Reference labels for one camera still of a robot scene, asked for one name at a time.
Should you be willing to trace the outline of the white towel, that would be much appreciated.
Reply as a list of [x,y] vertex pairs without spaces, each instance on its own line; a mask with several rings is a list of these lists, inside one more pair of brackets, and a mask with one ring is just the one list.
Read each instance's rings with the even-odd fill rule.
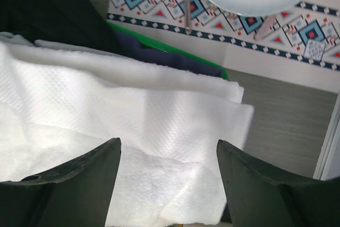
[[107,226],[217,224],[216,146],[244,147],[253,107],[243,94],[237,82],[126,57],[1,43],[1,180],[120,138]]

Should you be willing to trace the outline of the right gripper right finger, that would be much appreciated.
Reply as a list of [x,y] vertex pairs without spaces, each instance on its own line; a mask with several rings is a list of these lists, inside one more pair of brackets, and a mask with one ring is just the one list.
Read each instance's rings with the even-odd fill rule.
[[217,159],[233,226],[339,226],[339,178],[307,178],[219,140]]

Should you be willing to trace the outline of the navy purple garment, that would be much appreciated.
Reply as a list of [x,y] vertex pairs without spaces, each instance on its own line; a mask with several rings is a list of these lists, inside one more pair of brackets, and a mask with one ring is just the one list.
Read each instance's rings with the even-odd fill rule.
[[117,30],[115,30],[114,33],[125,52],[125,56],[129,58],[145,63],[190,71],[195,74],[225,78],[224,69],[221,67],[194,60],[178,53],[168,53],[158,49],[146,48],[134,36]]

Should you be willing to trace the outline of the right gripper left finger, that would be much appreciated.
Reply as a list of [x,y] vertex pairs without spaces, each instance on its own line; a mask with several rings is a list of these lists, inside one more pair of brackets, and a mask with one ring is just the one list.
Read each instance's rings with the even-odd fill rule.
[[1,182],[1,226],[104,226],[121,140],[21,181]]

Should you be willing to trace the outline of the green plastic tray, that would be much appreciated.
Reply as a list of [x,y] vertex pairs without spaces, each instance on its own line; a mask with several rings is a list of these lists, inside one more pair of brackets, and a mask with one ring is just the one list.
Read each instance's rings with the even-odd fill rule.
[[[158,49],[158,50],[161,50],[161,51],[164,51],[164,52],[168,52],[168,53],[178,53],[178,54],[181,54],[181,55],[184,55],[184,56],[187,56],[187,57],[190,57],[194,60],[199,60],[199,61],[202,61],[204,63],[207,63],[207,64],[210,64],[210,65],[213,65],[213,66],[218,66],[218,67],[221,67],[220,65],[218,64],[215,64],[211,61],[207,61],[207,60],[204,60],[200,57],[197,57],[193,54],[189,54],[189,53],[186,53],[180,49],[177,49],[177,48],[174,48],[172,46],[169,46],[169,45],[166,45],[164,43],[161,43],[161,42],[158,42],[156,40],[153,40],[151,38],[147,38],[147,37],[142,37],[141,39],[138,39],[136,38],[144,47],[146,48],[153,48],[153,49]],[[70,45],[70,44],[64,44],[64,43],[59,43],[59,42],[55,42],[55,43],[58,43],[59,45],[65,45],[65,46],[76,46],[78,49],[85,49],[85,50],[97,50],[97,49],[93,49],[93,48],[88,48],[88,47],[83,47],[83,46],[77,46],[77,45]],[[224,75],[225,75],[225,78],[224,79],[227,79],[227,72],[226,70],[224,69]]]

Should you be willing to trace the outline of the black garment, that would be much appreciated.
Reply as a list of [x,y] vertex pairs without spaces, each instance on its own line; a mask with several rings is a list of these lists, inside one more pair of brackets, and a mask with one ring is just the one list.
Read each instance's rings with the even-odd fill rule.
[[118,39],[89,0],[1,0],[1,31],[123,55]]

